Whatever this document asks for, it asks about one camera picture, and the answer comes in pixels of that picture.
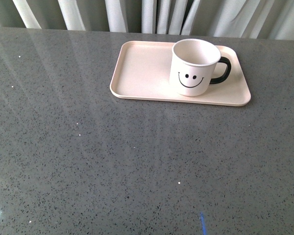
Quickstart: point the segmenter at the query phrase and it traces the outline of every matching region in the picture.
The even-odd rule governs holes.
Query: smiley face print
[[[184,87],[194,88],[203,81],[204,77],[198,78],[196,75],[191,76],[189,74],[181,75],[180,72],[178,72],[178,79]]]

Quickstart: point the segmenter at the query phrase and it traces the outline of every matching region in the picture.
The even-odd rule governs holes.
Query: tray rim
[[[122,69],[122,64],[123,64],[122,59],[125,57],[126,50],[129,47],[135,46],[135,45],[139,45],[139,46],[158,46],[158,47],[160,47],[161,45],[162,46],[172,46],[173,44],[174,44],[173,42],[136,41],[136,40],[125,42],[121,46],[119,56],[118,56],[118,59],[117,59],[117,62],[116,62],[116,66],[115,66],[115,69],[114,69],[114,72],[113,72],[113,75],[112,75],[112,79],[111,79],[111,82],[110,82],[109,88],[110,88],[111,93],[114,96],[116,96],[118,98],[121,98],[121,99],[151,100],[151,101],[179,102],[179,103],[193,103],[193,104],[211,104],[211,105],[236,106],[236,107],[244,106],[244,105],[246,105],[247,103],[250,102],[251,93],[250,93],[250,90],[248,88],[248,85],[247,85],[247,82],[246,82],[245,76],[243,74],[242,67],[241,67],[241,64],[240,64],[240,62],[238,60],[236,52],[230,47],[220,46],[220,45],[217,45],[216,47],[218,47],[221,51],[226,50],[226,52],[231,55],[231,57],[232,57],[231,59],[236,60],[236,63],[239,66],[239,69],[242,71],[242,75],[244,77],[243,82],[245,83],[247,91],[248,91],[247,97],[244,99],[244,102],[240,102],[240,103],[220,103],[218,101],[198,101],[198,100],[194,100],[194,97],[196,97],[196,96],[194,96],[194,97],[184,96],[185,99],[142,97],[142,96],[135,96],[135,95],[123,95],[123,94],[119,94],[116,91],[114,91],[114,89],[113,89],[114,83],[117,83],[117,81],[115,81],[116,80],[116,78],[115,78],[116,74],[117,74],[117,72],[119,70]]]

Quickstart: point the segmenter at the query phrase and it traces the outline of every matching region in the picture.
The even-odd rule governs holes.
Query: drawn smile
[[[185,86],[182,82],[181,82],[181,79],[180,79],[180,72],[178,72],[178,80],[180,81],[180,83],[184,86],[184,87],[187,87],[187,88],[194,88],[194,87],[196,87],[196,86],[198,86],[202,81],[203,81],[203,77],[201,78],[201,81],[197,84],[197,85],[195,85],[195,86],[192,86],[192,87],[188,87],[188,86]]]

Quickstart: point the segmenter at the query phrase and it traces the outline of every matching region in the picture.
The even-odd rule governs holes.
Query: smiley face
[[[203,81],[204,77],[202,77],[201,79],[200,78],[197,78],[196,75],[194,75],[193,77],[190,77],[188,74],[185,74],[185,77],[180,77],[180,72],[178,72],[178,80],[180,81],[180,83],[184,86],[184,87],[187,87],[187,88],[194,88],[196,86],[198,86],[202,81]],[[192,84],[191,86],[186,86],[183,84],[184,83],[187,83],[187,84]]]

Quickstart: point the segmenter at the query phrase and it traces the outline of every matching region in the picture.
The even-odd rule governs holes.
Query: tray
[[[130,41],[123,44],[110,83],[113,95],[123,99],[158,100],[197,104],[243,106],[251,98],[242,68],[234,50],[217,46],[232,64],[229,77],[209,85],[199,96],[183,96],[169,85],[174,43]],[[225,65],[218,63],[213,77],[221,76]]]

